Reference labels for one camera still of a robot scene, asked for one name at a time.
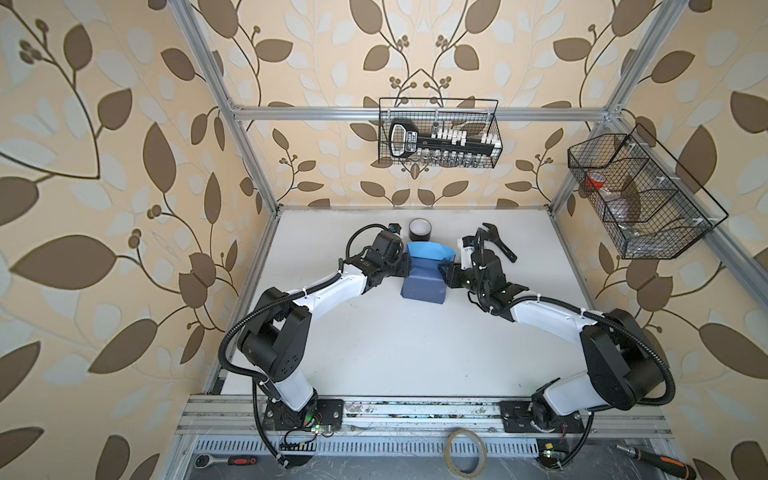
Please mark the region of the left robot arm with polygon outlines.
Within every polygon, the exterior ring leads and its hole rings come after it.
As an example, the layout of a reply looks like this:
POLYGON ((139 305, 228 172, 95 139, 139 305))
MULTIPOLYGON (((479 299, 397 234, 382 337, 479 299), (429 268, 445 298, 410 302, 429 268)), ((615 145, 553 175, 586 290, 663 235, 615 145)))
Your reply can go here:
POLYGON ((283 467, 289 460, 268 439, 259 415, 258 393, 288 411, 288 430, 319 433, 317 391, 299 366, 311 321, 379 286, 403 277, 410 257, 397 223, 368 224, 352 234, 331 276, 290 292, 265 290, 256 306, 223 336, 217 357, 221 368, 251 381, 254 422, 262 442, 283 467))

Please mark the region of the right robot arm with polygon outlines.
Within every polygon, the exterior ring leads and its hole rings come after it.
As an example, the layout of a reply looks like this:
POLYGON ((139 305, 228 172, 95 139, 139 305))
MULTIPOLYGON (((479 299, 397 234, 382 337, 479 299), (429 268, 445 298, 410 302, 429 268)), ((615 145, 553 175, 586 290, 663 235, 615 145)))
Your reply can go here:
POLYGON ((674 399, 676 384, 667 361, 628 312, 596 312, 532 293, 507 281, 497 255, 481 247, 470 248, 458 263, 440 262, 438 270, 448 287, 466 290, 470 302, 483 312, 539 328, 580 347, 584 370, 539 387, 523 415, 535 429, 549 432, 578 413, 587 414, 574 447, 568 452, 547 449, 539 457, 545 469, 563 470, 573 462, 597 413, 663 406, 674 399))

